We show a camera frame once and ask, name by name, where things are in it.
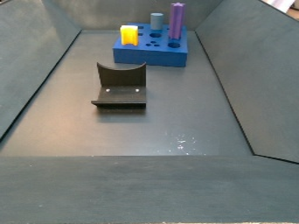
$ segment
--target yellow cube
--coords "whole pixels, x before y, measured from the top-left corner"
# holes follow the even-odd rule
[[[122,25],[121,27],[122,45],[133,44],[138,46],[138,26]]]

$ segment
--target purple cylinder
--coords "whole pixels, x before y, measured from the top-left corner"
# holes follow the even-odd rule
[[[169,36],[181,39],[183,32],[185,3],[173,3]]]

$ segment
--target gray floor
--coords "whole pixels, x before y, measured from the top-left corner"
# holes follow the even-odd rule
[[[194,32],[187,67],[147,67],[147,109],[103,111],[97,63],[117,31],[86,31],[0,144],[0,156],[252,156]]]

